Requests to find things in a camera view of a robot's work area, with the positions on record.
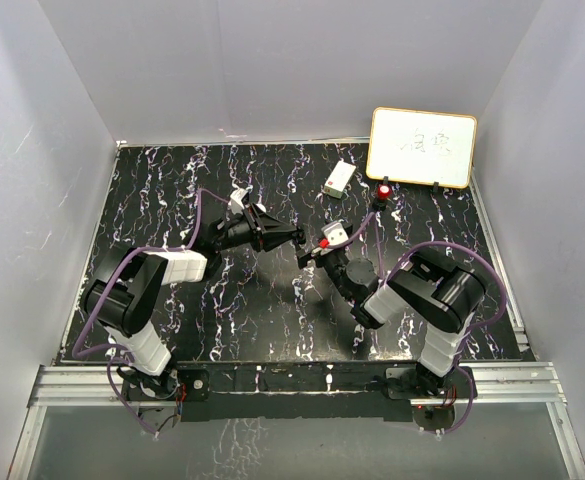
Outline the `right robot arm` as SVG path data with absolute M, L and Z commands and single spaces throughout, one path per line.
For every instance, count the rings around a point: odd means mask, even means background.
M 425 320 L 425 344 L 416 366 L 401 381 L 414 393 L 432 397 L 452 387 L 455 357 L 488 289 L 488 280 L 480 271 L 439 252 L 439 247 L 463 252 L 490 267 L 466 247 L 432 241 L 406 252 L 382 279 L 369 259 L 352 259 L 345 248 L 332 249 L 327 240 L 312 250 L 296 248 L 298 266 L 313 262 L 324 269 L 363 327 L 379 329 L 408 307 Z

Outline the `black earbud charging case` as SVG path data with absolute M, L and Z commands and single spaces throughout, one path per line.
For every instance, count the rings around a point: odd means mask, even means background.
M 293 241 L 297 245 L 304 245 L 306 243 L 305 231 L 302 227 L 297 227 L 293 234 Z

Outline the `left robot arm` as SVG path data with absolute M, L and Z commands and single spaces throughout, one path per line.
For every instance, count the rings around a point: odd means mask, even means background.
M 187 240 L 191 248 L 133 255 L 131 247 L 117 244 L 89 280 L 80 307 L 84 314 L 96 316 L 95 322 L 131 359 L 126 370 L 117 372 L 146 395 L 166 399 L 176 392 L 179 376 L 151 322 L 161 288 L 210 279 L 225 250 L 248 245 L 256 252 L 269 252 L 286 242 L 304 244 L 303 228 L 249 203 L 235 207 L 227 218 L 198 227 Z

